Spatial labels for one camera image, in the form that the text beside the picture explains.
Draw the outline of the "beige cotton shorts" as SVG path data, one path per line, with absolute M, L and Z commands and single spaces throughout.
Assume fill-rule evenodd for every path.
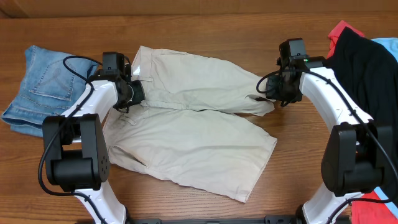
M 110 161 L 247 202 L 277 144 L 243 118 L 274 109 L 256 91 L 259 77 L 227 60 L 145 46 L 132 72 L 146 98 L 128 113 L 108 113 Z

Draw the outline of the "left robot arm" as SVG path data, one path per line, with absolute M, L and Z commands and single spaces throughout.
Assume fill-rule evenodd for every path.
M 69 110 L 45 118 L 39 184 L 44 185 L 45 174 L 52 185 L 61 187 L 60 196 L 80 200 L 94 223 L 132 223 L 108 182 L 111 165 L 101 123 L 111 108 L 128 112 L 144 98 L 139 80 L 95 80 Z

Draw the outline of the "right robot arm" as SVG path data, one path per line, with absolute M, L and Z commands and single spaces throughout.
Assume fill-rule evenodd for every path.
M 326 123 L 330 137 L 321 163 L 323 182 L 295 215 L 266 216 L 265 223 L 345 223 L 340 213 L 353 202 L 390 181 L 392 129 L 377 124 L 349 97 L 333 70 L 325 67 L 280 69 L 262 77 L 259 93 L 283 104 L 306 96 Z

